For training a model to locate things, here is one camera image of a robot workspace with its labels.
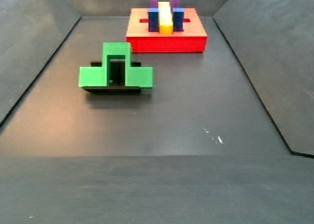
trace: green toy structure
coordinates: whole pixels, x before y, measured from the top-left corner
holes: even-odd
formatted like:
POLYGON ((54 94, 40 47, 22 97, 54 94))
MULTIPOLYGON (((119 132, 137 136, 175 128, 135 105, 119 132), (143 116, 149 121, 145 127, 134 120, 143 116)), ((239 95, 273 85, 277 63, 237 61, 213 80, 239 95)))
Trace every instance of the green toy structure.
POLYGON ((79 87, 87 91, 153 88, 154 68, 131 63, 130 43, 104 42, 99 66, 80 67, 79 87))

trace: green block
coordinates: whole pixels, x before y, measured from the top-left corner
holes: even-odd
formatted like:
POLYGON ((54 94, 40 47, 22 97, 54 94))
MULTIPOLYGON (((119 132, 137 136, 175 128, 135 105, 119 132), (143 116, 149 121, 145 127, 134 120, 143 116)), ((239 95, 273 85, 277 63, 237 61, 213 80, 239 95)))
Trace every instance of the green block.
POLYGON ((125 87, 154 87, 154 68, 131 66, 131 46, 127 42, 104 42, 102 67, 82 67, 79 87, 111 86, 111 60, 126 61, 125 87))
POLYGON ((102 67, 80 67, 79 87, 107 86, 107 74, 102 67))
POLYGON ((126 72, 126 86, 139 86, 141 88, 153 88, 154 68, 129 67, 126 72))

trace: colored block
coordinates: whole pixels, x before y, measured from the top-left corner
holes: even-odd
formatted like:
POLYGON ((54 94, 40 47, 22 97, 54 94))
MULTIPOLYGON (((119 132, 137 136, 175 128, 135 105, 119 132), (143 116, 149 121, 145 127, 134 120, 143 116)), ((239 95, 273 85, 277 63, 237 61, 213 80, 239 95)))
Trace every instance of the colored block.
POLYGON ((102 67, 82 67, 79 87, 107 86, 107 74, 102 67))
POLYGON ((127 42, 103 43, 102 66, 80 67, 79 87, 86 90, 121 89, 121 88, 153 88, 154 69, 153 67, 131 66, 131 46, 127 42), (113 61, 118 64, 118 69, 113 69, 113 61))
POLYGON ((133 8, 127 26, 126 40, 131 43, 134 52, 203 52, 207 34, 195 8, 185 8, 185 31, 171 35, 149 32, 146 8, 133 8))
POLYGON ((158 8, 149 8, 149 31, 159 31, 158 8))
POLYGON ((173 11, 170 2, 159 2, 159 34, 173 34, 173 11))
POLYGON ((158 8, 158 0, 150 0, 150 7, 158 8))
POLYGON ((173 9, 173 30, 183 31, 185 8, 173 9))
POLYGON ((171 1, 173 8, 181 7, 181 0, 170 0, 170 1, 171 1))

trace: red platform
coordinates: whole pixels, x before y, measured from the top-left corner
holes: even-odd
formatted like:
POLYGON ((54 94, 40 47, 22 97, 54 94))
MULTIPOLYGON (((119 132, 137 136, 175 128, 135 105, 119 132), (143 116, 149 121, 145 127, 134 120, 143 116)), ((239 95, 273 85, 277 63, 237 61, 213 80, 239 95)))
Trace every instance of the red platform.
POLYGON ((185 31, 161 35, 149 32, 147 8, 133 8, 126 36, 133 52, 203 52, 207 34, 195 8, 185 8, 185 21, 185 31))

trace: purple block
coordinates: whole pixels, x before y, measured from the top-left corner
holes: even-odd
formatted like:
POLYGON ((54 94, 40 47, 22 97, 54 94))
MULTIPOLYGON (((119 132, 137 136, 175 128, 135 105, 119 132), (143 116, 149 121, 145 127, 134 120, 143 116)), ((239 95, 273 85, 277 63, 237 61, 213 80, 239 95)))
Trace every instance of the purple block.
POLYGON ((171 0, 171 7, 173 8, 181 7, 181 0, 171 0))
POLYGON ((158 0, 150 0, 150 7, 158 7, 158 0))

